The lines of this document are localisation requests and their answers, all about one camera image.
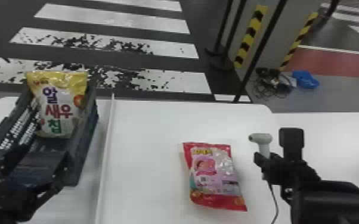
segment metal post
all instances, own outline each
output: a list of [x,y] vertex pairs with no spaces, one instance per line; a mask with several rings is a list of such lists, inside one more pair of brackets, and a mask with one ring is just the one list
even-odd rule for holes
[[227,1],[227,7],[225,9],[224,18],[222,19],[221,27],[220,27],[220,30],[218,31],[217,40],[216,40],[216,43],[214,44],[213,51],[210,51],[209,49],[205,48],[206,53],[210,56],[219,56],[222,54],[222,53],[218,52],[218,48],[220,47],[220,44],[221,44],[221,39],[224,34],[225,25],[227,24],[228,16],[230,15],[230,11],[231,11],[233,2],[234,2],[234,0]]
[[331,5],[327,12],[325,13],[325,16],[331,17],[333,13],[335,12],[335,9],[337,9],[337,6],[341,0],[331,0]]
[[221,57],[221,64],[225,63],[225,59],[228,57],[231,44],[233,43],[235,32],[237,31],[239,21],[241,20],[243,9],[245,8],[246,0],[241,0],[239,3],[238,11],[234,19],[233,26],[231,27],[230,34],[228,35],[227,44],[225,45],[224,54]]
[[287,4],[287,0],[280,0],[280,2],[277,5],[277,8],[273,14],[273,17],[270,20],[270,23],[267,26],[267,30],[263,35],[262,41],[260,41],[260,44],[258,46],[258,49],[256,50],[255,55],[253,56],[252,62],[249,65],[249,68],[247,69],[247,72],[245,74],[245,77],[242,80],[241,87],[237,93],[237,95],[234,98],[233,103],[238,103],[239,99],[241,98],[242,92],[246,88],[246,84],[249,81],[250,76],[252,75],[253,71],[255,70],[255,67],[260,59],[260,56],[263,53],[264,48],[266,47],[266,44],[277,24],[278,19],[281,16],[281,13],[284,10],[285,5]]
[[233,68],[233,64],[232,63],[226,64],[226,61],[228,57],[228,52],[230,51],[231,44],[233,43],[234,40],[235,32],[237,31],[238,28],[239,21],[241,20],[242,12],[245,8],[246,1],[247,0],[240,0],[237,14],[235,15],[233,25],[231,26],[230,34],[228,35],[227,43],[225,44],[224,52],[221,55],[220,62],[218,64],[212,63],[216,69],[229,71]]

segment plastic basket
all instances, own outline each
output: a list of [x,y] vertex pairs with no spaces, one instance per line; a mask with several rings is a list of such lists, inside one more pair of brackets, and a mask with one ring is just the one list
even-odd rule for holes
[[[76,186],[99,118],[95,97],[95,82],[90,81],[84,98],[85,108],[81,111],[71,137],[60,139],[35,136],[29,153],[14,169],[11,177],[26,185],[47,183],[51,181],[57,166],[63,162],[68,165],[64,185]],[[0,122],[0,156],[7,150],[13,150],[11,147],[15,142],[33,136],[38,121],[37,102],[25,85],[13,111]]]

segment red snack bag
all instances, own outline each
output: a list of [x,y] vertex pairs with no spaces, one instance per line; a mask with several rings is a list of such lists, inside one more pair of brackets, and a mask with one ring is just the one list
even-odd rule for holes
[[216,209],[247,211],[225,144],[183,143],[190,171],[190,198],[195,204]]

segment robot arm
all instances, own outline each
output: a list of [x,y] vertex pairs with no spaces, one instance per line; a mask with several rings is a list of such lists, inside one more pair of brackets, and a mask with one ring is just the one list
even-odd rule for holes
[[29,152],[32,139],[17,145],[0,158],[0,224],[29,221],[35,211],[63,189],[66,161],[62,160],[51,183],[25,186],[10,176]]
[[280,129],[284,158],[255,153],[255,164],[270,185],[281,186],[293,224],[359,224],[359,187],[349,182],[323,181],[302,160],[302,129]]

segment barcode scanner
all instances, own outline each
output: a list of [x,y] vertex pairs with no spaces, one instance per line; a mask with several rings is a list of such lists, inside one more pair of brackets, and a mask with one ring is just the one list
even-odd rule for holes
[[270,142],[273,137],[268,133],[253,133],[249,135],[249,140],[259,145],[259,153],[266,158],[270,158]]

